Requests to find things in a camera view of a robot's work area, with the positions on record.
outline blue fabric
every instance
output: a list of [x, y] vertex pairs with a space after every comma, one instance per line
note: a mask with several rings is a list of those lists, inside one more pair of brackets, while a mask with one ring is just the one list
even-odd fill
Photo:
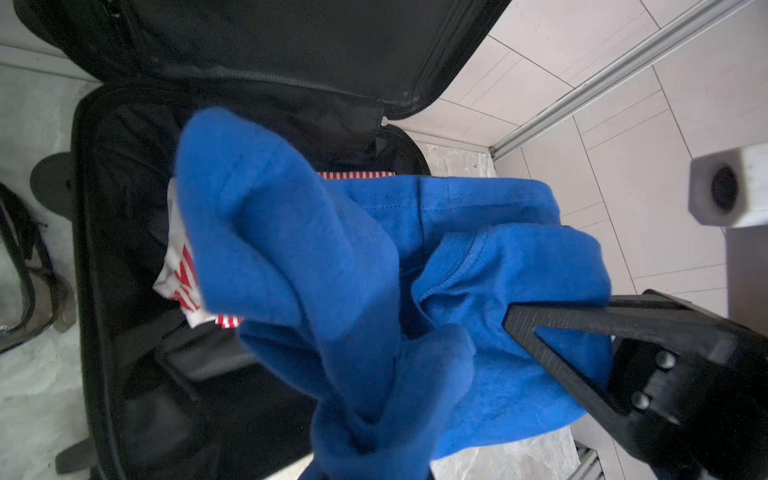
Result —
[[[179, 203], [206, 307], [319, 400], [302, 478], [423, 480], [429, 459], [549, 432], [578, 404], [502, 329], [509, 303], [603, 305], [599, 244], [530, 180], [325, 181], [276, 134], [196, 114]], [[598, 385], [608, 338], [541, 332]]]

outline gray marble surface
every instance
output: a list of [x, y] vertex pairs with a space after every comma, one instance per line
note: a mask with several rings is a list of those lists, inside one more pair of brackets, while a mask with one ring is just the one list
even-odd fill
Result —
[[[74, 286], [71, 225], [32, 196], [29, 174], [43, 157], [69, 149], [74, 109], [96, 84], [0, 66], [0, 181], [41, 223], [58, 272]], [[420, 144], [441, 177], [494, 177], [488, 154]], [[78, 329], [48, 329], [0, 355], [0, 477], [53, 480], [53, 460], [88, 436]], [[308, 458], [273, 478], [297, 478]], [[433, 462], [438, 480], [565, 480], [578, 464], [569, 429], [507, 445], [467, 449]], [[66, 478], [87, 478], [82, 472]]]
[[[74, 109], [96, 87], [0, 66], [0, 181], [24, 199], [56, 270], [73, 286], [71, 223], [35, 200], [29, 174], [43, 157], [69, 150]], [[0, 355], [0, 425], [0, 477], [61, 478], [54, 457], [88, 436], [77, 328], [64, 334], [50, 328]]]

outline white tile wall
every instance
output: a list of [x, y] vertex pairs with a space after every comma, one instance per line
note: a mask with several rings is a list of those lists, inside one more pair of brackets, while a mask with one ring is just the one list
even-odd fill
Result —
[[517, 125], [498, 118], [483, 115], [480, 120], [469, 128], [461, 137], [460, 141], [468, 144], [482, 145], [491, 147], [517, 129]]
[[584, 57], [579, 58], [571, 67], [559, 74], [559, 77], [576, 87], [650, 37], [658, 29], [652, 17], [647, 12], [643, 12]]
[[458, 103], [465, 107], [471, 107], [483, 94], [496, 84], [508, 71], [522, 60], [518, 53], [510, 50], [507, 55], [497, 63], [486, 76], [482, 78]]
[[590, 130], [582, 131], [581, 139], [584, 141], [584, 148], [589, 150], [597, 147], [599, 144], [609, 141], [642, 121], [666, 110], [669, 110], [667, 99], [662, 91], [658, 91], [620, 114], [611, 117], [609, 121], [604, 121]]
[[767, 45], [758, 0], [655, 64], [694, 157], [768, 141]]
[[690, 156], [669, 111], [588, 154], [632, 276], [724, 263], [723, 232], [687, 211]]
[[560, 223], [573, 228], [584, 228], [605, 220], [608, 220], [608, 211], [605, 210], [605, 204], [600, 202], [572, 214], [562, 215]]
[[480, 112], [438, 98], [418, 114], [392, 123], [404, 130], [458, 140], [482, 117]]
[[672, 22], [698, 2], [699, 0], [643, 0], [645, 8], [660, 27]]
[[490, 35], [576, 85], [655, 29], [640, 0], [515, 0]]
[[522, 125], [569, 91], [568, 84], [523, 58], [478, 98], [472, 108]]
[[728, 289], [718, 288], [698, 292], [677, 293], [675, 296], [688, 300], [720, 316], [728, 317]]
[[561, 215], [603, 201], [573, 117], [523, 145], [522, 152], [531, 178], [552, 188]]
[[680, 272], [635, 277], [637, 292], [652, 288], [664, 293], [689, 293], [727, 287], [725, 265], [702, 266]]
[[496, 174], [499, 177], [531, 178], [521, 148], [516, 148], [511, 154], [502, 158], [500, 161], [497, 161], [494, 166], [496, 167]]
[[[456, 75], [440, 98], [460, 104], [462, 99], [512, 50], [490, 37], [485, 37], [475, 53]], [[521, 56], [513, 54], [508, 61], [518, 61]]]
[[624, 261], [624, 255], [621, 252], [611, 221], [603, 220], [579, 230], [592, 235], [600, 242], [603, 263], [605, 263], [605, 269], [611, 278], [611, 295], [634, 295], [636, 293], [634, 284], [629, 270], [627, 270], [627, 263]]
[[653, 68], [645, 68], [576, 112], [576, 125], [583, 135], [658, 91], [661, 91], [661, 85]]

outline black suitcase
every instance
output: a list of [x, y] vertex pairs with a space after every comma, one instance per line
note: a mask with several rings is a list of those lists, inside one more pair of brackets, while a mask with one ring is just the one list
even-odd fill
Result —
[[382, 127], [432, 103], [509, 0], [15, 0], [104, 82], [72, 131], [83, 388], [91, 439], [57, 459], [92, 478], [263, 478], [311, 452], [315, 402], [152, 290], [180, 129], [220, 105], [317, 169], [429, 174]]

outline metal track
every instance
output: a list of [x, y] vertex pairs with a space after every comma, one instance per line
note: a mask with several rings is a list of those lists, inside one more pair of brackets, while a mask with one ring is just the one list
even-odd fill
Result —
[[703, 0], [491, 147], [494, 162], [753, 0]]

